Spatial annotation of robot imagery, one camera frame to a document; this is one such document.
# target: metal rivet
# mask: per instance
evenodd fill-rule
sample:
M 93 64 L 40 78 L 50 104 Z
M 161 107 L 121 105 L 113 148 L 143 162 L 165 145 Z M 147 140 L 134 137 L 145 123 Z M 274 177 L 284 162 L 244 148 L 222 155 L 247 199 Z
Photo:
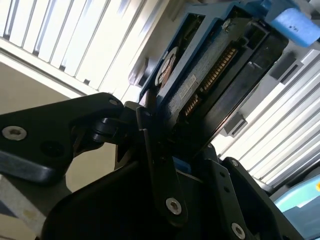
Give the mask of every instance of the metal rivet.
M 242 239 L 242 240 L 243 240 L 243 239 L 246 238 L 246 233 L 245 233 L 245 231 L 242 229 L 242 227 L 241 227 L 239 224 L 233 222 L 233 223 L 231 224 L 231 228 L 232 228 L 232 231 L 234 232 L 234 234 L 235 234 L 239 239 Z
M 166 207 L 169 209 L 169 211 L 171 213 L 173 213 L 174 215 L 180 215 L 182 212 L 182 207 L 180 202 L 178 202 L 178 200 L 176 200 L 173 197 L 169 197 L 166 201 L 165 201 L 165 205 Z
M 235 167 L 239 167 L 239 164 L 237 163 L 237 161 L 236 160 L 231 160 L 231 162 L 232 162 L 232 164 L 233 164 L 233 166 L 235 166 Z
M 19 126 L 7 126 L 2 129 L 2 135 L 9 140 L 21 141 L 26 138 L 27 131 Z
M 111 103 L 111 104 L 113 104 L 113 105 L 118 105 L 119 103 L 116 101 L 116 100 L 114 100 L 114 99 L 109 99 L 109 103 Z

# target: black metal bracket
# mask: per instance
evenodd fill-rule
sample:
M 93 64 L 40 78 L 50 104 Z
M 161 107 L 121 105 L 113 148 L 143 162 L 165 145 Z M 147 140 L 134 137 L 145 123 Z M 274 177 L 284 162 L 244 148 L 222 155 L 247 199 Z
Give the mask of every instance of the black metal bracket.
M 123 109 L 114 96 L 99 93 L 1 115 L 0 172 L 42 185 L 57 182 L 74 156 L 102 146 L 90 137 L 97 134 L 91 126 L 118 118 Z
M 222 165 L 228 169 L 244 220 L 261 240 L 303 239 L 248 171 L 234 158 Z
M 161 124 L 144 107 L 137 108 L 136 115 L 146 152 L 142 164 L 150 179 L 155 208 L 170 225 L 181 228 L 188 220 L 188 210 L 172 155 L 164 146 Z

